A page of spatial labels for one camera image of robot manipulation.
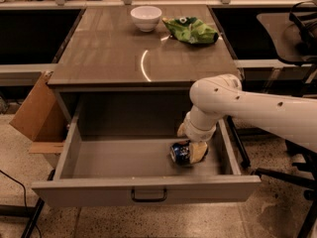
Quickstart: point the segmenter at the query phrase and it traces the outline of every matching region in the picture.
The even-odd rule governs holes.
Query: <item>drawer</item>
[[[191,108],[188,90],[82,93],[51,181],[32,188],[50,206],[245,201],[261,183],[242,176],[223,120],[205,159],[175,164],[170,146]]]

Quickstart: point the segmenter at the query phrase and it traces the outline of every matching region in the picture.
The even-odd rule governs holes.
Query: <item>green snack package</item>
[[[179,41],[189,44],[214,44],[218,40],[218,33],[196,17],[168,19],[162,21],[170,33]]]

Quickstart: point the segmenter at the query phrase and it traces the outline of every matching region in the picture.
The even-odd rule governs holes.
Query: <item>terrazzo floor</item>
[[[32,206],[38,198],[31,183],[47,179],[51,167],[42,155],[28,154],[31,141],[9,125],[12,118],[12,114],[0,115],[0,170],[25,185],[27,203]],[[308,176],[291,166],[301,156],[290,157],[283,140],[272,135],[244,137],[244,144],[252,169],[262,167]],[[243,172],[249,174],[252,169]],[[44,238],[297,237],[311,205],[303,191],[299,186],[262,177],[262,184],[246,202],[82,208],[45,204],[38,227]],[[24,204],[22,188],[2,174],[0,204]],[[26,223],[26,218],[0,216],[0,238],[21,237]],[[34,229],[31,237],[41,236]]]

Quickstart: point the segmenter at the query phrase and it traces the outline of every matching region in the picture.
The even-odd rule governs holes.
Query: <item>chip bag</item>
[[[179,19],[162,18],[170,33],[179,41],[189,44],[214,44],[218,40],[218,33],[196,17]]]

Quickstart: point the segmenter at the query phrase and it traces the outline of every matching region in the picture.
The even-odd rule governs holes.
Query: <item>cardboard box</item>
[[[43,73],[10,124],[34,142],[62,142],[67,122]]]

